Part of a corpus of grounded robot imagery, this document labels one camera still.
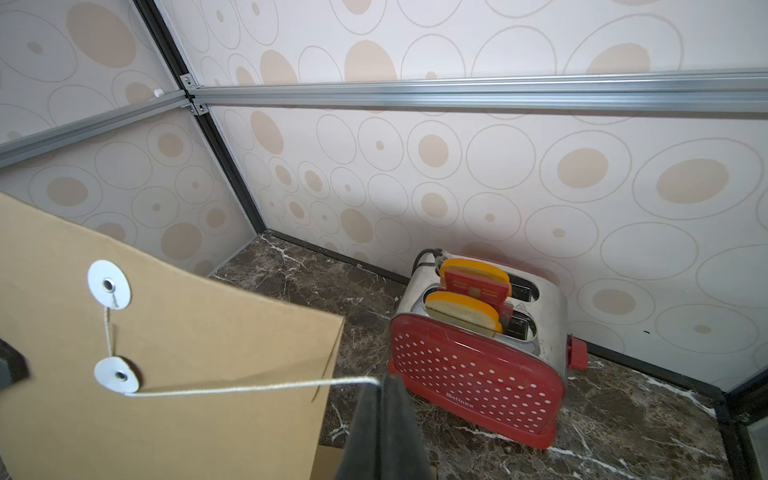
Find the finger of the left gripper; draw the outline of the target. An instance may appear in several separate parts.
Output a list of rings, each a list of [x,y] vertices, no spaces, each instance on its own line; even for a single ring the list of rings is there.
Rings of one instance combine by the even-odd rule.
[[[10,388],[29,377],[26,358],[10,344],[0,340],[0,389]]]

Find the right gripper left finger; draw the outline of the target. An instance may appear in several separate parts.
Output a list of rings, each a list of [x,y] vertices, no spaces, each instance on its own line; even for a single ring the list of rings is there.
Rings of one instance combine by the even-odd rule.
[[[380,477],[381,388],[366,384],[361,391],[336,480]]]

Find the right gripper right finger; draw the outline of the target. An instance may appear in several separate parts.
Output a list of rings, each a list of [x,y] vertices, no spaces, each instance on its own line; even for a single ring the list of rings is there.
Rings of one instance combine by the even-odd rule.
[[[385,377],[381,394],[381,478],[431,479],[426,448],[402,378]]]

